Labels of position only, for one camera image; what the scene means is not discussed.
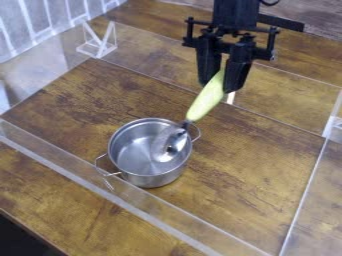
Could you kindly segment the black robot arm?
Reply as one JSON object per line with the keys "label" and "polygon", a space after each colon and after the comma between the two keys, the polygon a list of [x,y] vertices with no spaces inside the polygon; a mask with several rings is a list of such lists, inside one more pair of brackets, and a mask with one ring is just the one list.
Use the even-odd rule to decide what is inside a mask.
{"label": "black robot arm", "polygon": [[225,93],[238,91],[246,82],[256,59],[274,59],[280,30],[257,26],[264,0],[214,0],[210,22],[189,17],[183,45],[197,51],[198,80],[202,86],[220,72],[222,54],[230,58],[224,71]]}

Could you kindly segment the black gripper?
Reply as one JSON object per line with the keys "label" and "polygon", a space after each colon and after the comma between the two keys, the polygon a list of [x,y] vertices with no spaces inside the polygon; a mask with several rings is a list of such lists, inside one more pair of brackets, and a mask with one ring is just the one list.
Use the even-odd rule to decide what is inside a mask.
{"label": "black gripper", "polygon": [[[195,20],[193,17],[189,17],[185,22],[187,31],[182,45],[197,49],[198,80],[202,86],[206,86],[221,70],[221,53],[229,54],[236,44],[246,45],[252,50],[250,52],[245,49],[234,49],[226,62],[224,91],[226,93],[238,91],[245,85],[253,59],[268,61],[276,59],[276,38],[280,28],[277,26],[269,28],[254,26],[238,30],[216,25],[209,21]],[[257,45],[258,33],[268,35],[265,47]]]}

